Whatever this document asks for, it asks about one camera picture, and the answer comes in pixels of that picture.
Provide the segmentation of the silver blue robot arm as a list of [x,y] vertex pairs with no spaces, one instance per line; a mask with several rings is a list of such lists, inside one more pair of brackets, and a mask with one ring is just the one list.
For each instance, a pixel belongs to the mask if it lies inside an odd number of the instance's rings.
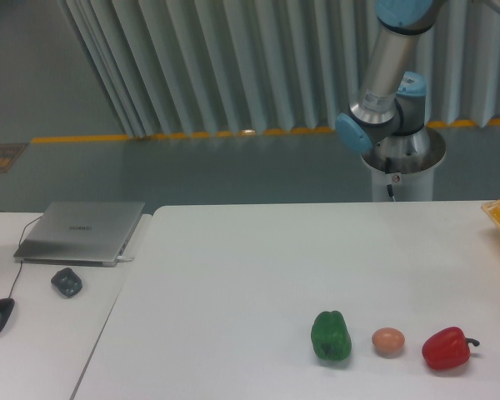
[[[399,87],[419,38],[436,23],[444,7],[460,10],[461,1],[378,1],[381,25],[362,85],[348,113],[337,117],[336,130],[354,152],[366,153],[384,138],[413,121],[405,100],[424,99],[427,89]],[[472,27],[459,41],[446,39],[447,71],[437,85],[442,88],[442,110],[447,120],[465,114],[485,125],[500,114],[500,1],[484,1],[468,16]]]

